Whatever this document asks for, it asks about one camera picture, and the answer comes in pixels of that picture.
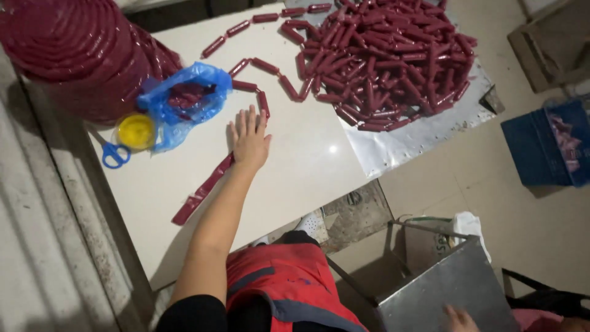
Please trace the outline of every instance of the scissors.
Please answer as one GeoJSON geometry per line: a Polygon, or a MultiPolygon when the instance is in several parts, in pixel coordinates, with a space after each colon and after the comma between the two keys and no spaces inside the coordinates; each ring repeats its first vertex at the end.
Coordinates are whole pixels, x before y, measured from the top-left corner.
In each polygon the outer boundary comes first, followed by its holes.
{"type": "Polygon", "coordinates": [[[127,164],[129,159],[131,159],[131,150],[128,147],[121,144],[109,143],[94,128],[87,126],[87,129],[103,147],[103,165],[105,167],[115,170],[127,164]],[[114,162],[107,162],[108,157],[111,157],[114,162]]]}

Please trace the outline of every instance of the white tabletop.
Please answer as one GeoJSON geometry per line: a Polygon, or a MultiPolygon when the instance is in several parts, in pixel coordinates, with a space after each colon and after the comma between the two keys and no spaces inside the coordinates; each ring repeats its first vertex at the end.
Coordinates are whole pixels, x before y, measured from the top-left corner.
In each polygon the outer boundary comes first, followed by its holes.
{"type": "MultiPolygon", "coordinates": [[[[282,8],[283,4],[267,5],[159,32],[154,37],[189,65],[229,27],[254,14],[280,12],[282,8]]],[[[299,48],[277,32],[280,24],[281,20],[254,24],[230,38],[204,62],[229,70],[244,57],[259,57],[281,68],[299,90],[301,81],[295,66],[299,48]]],[[[271,112],[267,132],[273,135],[273,141],[268,161],[248,192],[232,250],[367,182],[330,104],[311,96],[303,103],[292,102],[276,76],[253,66],[236,79],[256,83],[266,92],[271,112]]],[[[172,224],[171,218],[228,154],[226,125],[239,109],[251,103],[257,104],[254,93],[233,92],[224,109],[193,128],[176,149],[159,155],[140,152],[118,170],[103,168],[152,289],[176,280],[192,231],[215,191],[184,227],[172,224]]],[[[112,132],[100,134],[112,141],[112,132]]],[[[102,156],[99,143],[91,140],[102,156]]]]}

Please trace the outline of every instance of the blue plastic bin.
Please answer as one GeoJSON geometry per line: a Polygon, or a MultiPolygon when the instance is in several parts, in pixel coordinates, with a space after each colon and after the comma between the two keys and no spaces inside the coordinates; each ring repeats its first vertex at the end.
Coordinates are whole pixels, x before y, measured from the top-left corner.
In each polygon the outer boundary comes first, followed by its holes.
{"type": "Polygon", "coordinates": [[[590,122],[580,97],[542,108],[501,124],[510,153],[523,185],[573,185],[582,187],[590,180],[590,122]],[[569,172],[565,158],[551,129],[549,115],[573,125],[571,137],[582,142],[575,154],[580,167],[569,172]]]}

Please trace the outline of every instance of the yellow container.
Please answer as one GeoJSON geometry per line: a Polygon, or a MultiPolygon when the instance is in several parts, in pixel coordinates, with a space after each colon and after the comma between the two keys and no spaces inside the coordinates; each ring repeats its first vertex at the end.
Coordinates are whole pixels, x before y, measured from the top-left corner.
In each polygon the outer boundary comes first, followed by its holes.
{"type": "Polygon", "coordinates": [[[132,114],[119,123],[117,130],[119,142],[131,149],[151,148],[156,141],[156,128],[153,120],[144,114],[132,114]]]}

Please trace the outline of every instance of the red vest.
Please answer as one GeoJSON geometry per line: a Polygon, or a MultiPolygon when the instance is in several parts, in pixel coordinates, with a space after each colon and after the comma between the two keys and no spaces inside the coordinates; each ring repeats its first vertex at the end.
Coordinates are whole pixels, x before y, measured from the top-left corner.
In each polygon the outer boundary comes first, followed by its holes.
{"type": "Polygon", "coordinates": [[[326,257],[309,243],[264,245],[230,254],[227,285],[228,311],[249,295],[262,295],[268,301],[271,332],[291,332],[296,321],[367,331],[340,303],[326,257]]]}

